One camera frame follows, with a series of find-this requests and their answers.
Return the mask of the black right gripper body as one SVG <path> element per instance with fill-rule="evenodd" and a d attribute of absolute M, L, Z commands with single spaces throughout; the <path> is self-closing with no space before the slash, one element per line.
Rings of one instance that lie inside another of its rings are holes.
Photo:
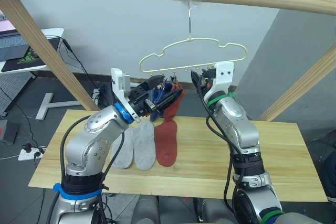
<path fill-rule="evenodd" d="M 210 89 L 213 85 L 213 81 L 216 78 L 216 69 L 215 68 L 207 68 L 202 69 L 202 84 L 201 87 L 203 89 Z"/>

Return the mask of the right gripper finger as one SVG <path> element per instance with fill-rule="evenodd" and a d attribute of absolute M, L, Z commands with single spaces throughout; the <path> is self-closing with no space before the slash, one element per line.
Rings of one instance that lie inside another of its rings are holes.
<path fill-rule="evenodd" d="M 201 93 L 202 78 L 200 75 L 196 71 L 191 70 L 191 79 L 193 85 L 195 86 L 196 92 Z"/>

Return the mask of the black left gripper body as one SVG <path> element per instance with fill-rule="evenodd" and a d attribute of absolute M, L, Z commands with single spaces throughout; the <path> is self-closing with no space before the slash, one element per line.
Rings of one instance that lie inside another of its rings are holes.
<path fill-rule="evenodd" d="M 131 90 L 129 104 L 139 117 L 148 116 L 157 109 L 156 104 L 149 97 L 149 91 L 156 86 L 156 84 L 143 82 Z"/>

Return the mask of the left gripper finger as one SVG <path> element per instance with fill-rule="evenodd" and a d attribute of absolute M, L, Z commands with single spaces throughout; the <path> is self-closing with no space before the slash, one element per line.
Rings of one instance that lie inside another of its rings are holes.
<path fill-rule="evenodd" d="M 172 105 L 182 94 L 183 89 L 170 91 L 159 102 L 156 103 L 157 110 L 165 110 Z"/>
<path fill-rule="evenodd" d="M 156 76 L 151 76 L 150 78 L 147 79 L 146 83 L 148 86 L 148 89 L 154 89 L 157 87 L 160 83 L 163 82 L 165 79 L 164 75 L 156 75 Z"/>

